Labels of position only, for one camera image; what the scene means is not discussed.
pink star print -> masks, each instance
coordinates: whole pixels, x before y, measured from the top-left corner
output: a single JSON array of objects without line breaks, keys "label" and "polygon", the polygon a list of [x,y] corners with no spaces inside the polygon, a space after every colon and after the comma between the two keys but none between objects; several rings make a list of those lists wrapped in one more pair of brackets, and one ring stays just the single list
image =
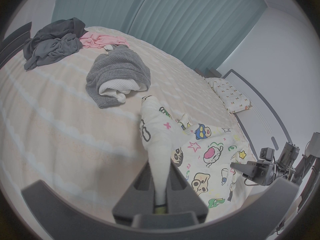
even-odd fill
[{"label": "pink star print", "polygon": [[194,152],[196,152],[197,149],[200,149],[200,148],[201,148],[201,147],[198,145],[197,142],[194,142],[194,143],[189,142],[189,143],[190,143],[190,146],[188,146],[188,148],[193,149]]},{"label": "pink star print", "polygon": [[169,130],[171,128],[170,124],[167,122],[167,123],[164,123],[163,124],[165,127],[167,127],[167,129]]}]

pink cross print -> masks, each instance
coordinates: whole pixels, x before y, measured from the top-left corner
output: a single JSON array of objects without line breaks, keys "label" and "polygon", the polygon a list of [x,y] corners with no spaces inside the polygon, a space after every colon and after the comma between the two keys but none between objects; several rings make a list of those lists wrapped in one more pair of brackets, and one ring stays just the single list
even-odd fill
[{"label": "pink cross print", "polygon": [[164,123],[163,124],[165,127],[167,127],[167,129],[169,130],[171,128],[170,124],[167,122],[167,123]]}]

white headboard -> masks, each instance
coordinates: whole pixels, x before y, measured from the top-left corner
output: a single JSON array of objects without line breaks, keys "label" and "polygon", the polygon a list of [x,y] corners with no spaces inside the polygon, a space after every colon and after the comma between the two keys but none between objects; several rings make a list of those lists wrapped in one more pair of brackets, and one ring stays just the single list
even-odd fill
[{"label": "white headboard", "polygon": [[254,86],[233,69],[223,78],[251,101],[251,109],[237,112],[235,116],[256,158],[262,148],[270,147],[280,149],[274,153],[275,159],[278,159],[283,146],[286,142],[291,142],[291,138],[276,111]]}]

curtain fold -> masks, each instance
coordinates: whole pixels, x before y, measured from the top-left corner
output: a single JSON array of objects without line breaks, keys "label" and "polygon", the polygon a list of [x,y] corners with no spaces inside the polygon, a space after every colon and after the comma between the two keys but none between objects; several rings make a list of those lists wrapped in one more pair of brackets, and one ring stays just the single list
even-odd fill
[{"label": "curtain fold", "polygon": [[264,0],[57,0],[52,21],[77,17],[120,30],[204,72],[225,61],[266,7]]}]

beige bedding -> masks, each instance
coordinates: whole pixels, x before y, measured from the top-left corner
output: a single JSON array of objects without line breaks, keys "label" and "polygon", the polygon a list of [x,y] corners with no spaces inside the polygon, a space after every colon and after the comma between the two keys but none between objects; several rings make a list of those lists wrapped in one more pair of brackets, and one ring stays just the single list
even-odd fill
[{"label": "beige bedding", "polygon": [[[120,106],[100,109],[86,93],[86,75],[104,49],[78,53],[25,72],[22,51],[0,70],[0,179],[12,203],[48,238],[26,207],[20,189],[43,179],[80,209],[114,222],[111,209],[147,160],[140,138],[141,98],[154,95],[174,119],[233,128],[234,115],[205,79],[154,46],[104,27],[92,32],[124,36],[151,71],[148,91],[131,92]],[[249,194],[234,193],[235,209]]]}]

